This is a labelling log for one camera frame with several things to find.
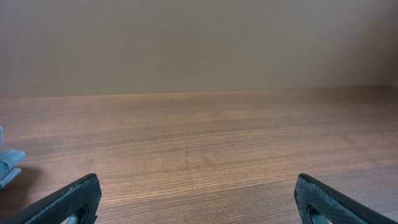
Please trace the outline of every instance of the brown wooden tabletop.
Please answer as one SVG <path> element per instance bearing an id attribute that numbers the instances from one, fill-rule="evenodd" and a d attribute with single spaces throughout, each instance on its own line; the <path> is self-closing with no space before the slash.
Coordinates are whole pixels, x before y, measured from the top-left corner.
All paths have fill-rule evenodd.
<path id="1" fill-rule="evenodd" d="M 96 223 L 300 223 L 308 173 L 398 220 L 398 91 L 224 91 L 0 100 L 27 157 L 0 216 L 94 172 Z"/>

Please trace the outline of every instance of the wood grain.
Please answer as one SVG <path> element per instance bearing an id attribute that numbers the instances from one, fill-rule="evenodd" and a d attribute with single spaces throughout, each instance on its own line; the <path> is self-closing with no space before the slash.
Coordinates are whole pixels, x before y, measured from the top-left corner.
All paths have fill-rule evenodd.
<path id="1" fill-rule="evenodd" d="M 224 91 L 0 100 L 27 153 L 0 216 L 97 173 L 97 223 L 300 223 L 308 173 L 398 220 L 398 91 Z"/>

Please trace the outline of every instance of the gray wall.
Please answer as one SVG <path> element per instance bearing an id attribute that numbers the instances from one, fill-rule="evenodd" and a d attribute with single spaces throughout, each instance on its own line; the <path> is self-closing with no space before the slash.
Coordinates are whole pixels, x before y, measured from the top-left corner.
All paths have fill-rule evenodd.
<path id="1" fill-rule="evenodd" d="M 0 96 L 385 85 L 396 0 L 2 0 Z"/>

